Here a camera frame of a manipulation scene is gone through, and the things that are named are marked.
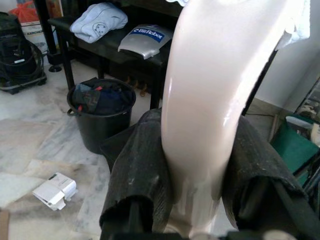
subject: white paper box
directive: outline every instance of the white paper box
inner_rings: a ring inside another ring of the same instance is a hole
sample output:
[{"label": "white paper box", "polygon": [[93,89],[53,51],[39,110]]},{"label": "white paper box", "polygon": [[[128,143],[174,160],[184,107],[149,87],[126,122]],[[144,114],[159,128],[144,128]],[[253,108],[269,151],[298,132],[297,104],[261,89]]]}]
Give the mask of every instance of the white paper box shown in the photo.
[{"label": "white paper box", "polygon": [[71,178],[56,172],[47,181],[33,190],[32,194],[52,210],[61,210],[77,192],[77,184]]},{"label": "white paper box", "polygon": [[[21,23],[22,32],[27,40],[35,44],[43,54],[47,53],[48,45],[39,21]],[[55,43],[58,42],[57,35],[53,33]]]}]

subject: black bucket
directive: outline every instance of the black bucket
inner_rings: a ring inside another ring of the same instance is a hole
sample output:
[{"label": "black bucket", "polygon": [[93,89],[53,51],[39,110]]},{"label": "black bucket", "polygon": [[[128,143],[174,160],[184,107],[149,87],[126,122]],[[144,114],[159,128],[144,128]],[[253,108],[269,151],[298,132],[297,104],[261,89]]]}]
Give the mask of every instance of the black bucket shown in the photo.
[{"label": "black bucket", "polygon": [[67,102],[70,106],[67,114],[69,116],[75,116],[78,128],[81,133],[81,137],[85,147],[95,153],[102,154],[100,150],[100,144],[107,138],[120,133],[121,131],[127,129],[130,125],[131,111],[132,107],[136,102],[136,93],[133,88],[116,79],[97,79],[93,78],[91,80],[82,82],[82,84],[93,86],[94,84],[103,82],[117,83],[123,87],[125,90],[132,91],[132,103],[122,110],[121,112],[109,115],[95,115],[85,112],[78,111],[72,103],[72,95],[76,87],[73,87],[67,94]]}]

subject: red bag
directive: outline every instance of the red bag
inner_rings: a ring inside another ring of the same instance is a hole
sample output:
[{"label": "red bag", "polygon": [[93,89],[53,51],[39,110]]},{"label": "red bag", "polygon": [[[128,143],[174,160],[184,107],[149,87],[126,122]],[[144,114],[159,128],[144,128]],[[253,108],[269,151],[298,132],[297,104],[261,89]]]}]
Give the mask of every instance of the red bag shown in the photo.
[{"label": "red bag", "polygon": [[16,15],[20,23],[39,21],[37,10],[29,7],[33,4],[33,1],[18,3],[17,8],[10,10],[9,13]]}]

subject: white tile floor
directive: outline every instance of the white tile floor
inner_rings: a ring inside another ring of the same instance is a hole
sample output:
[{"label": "white tile floor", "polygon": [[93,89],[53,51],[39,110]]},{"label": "white tile floor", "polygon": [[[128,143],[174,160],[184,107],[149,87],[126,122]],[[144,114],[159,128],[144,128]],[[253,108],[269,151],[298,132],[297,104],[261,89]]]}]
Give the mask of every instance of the white tile floor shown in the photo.
[{"label": "white tile floor", "polygon": [[[10,211],[9,239],[98,240],[109,168],[103,156],[85,148],[75,119],[66,115],[64,72],[45,69],[45,85],[16,95],[0,91],[0,208]],[[72,69],[76,83],[96,76],[94,69],[76,61]],[[137,92],[132,124],[149,104],[150,95]],[[272,118],[248,117],[268,138]],[[50,210],[31,194],[55,172],[74,179],[79,190],[61,211]],[[221,204],[212,233],[220,236],[232,229]]]}]

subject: wooden leg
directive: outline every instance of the wooden leg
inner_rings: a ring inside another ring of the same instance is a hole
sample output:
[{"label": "wooden leg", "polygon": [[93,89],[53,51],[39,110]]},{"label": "wooden leg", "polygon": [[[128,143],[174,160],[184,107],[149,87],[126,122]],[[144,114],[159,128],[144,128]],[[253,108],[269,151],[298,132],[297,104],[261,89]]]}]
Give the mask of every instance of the wooden leg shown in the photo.
[{"label": "wooden leg", "polygon": [[58,30],[56,32],[57,32],[59,47],[62,55],[62,63],[64,67],[66,83],[68,85],[68,89],[70,90],[75,86],[75,81],[74,81],[74,76],[72,74],[67,41],[62,37],[61,33]]}]

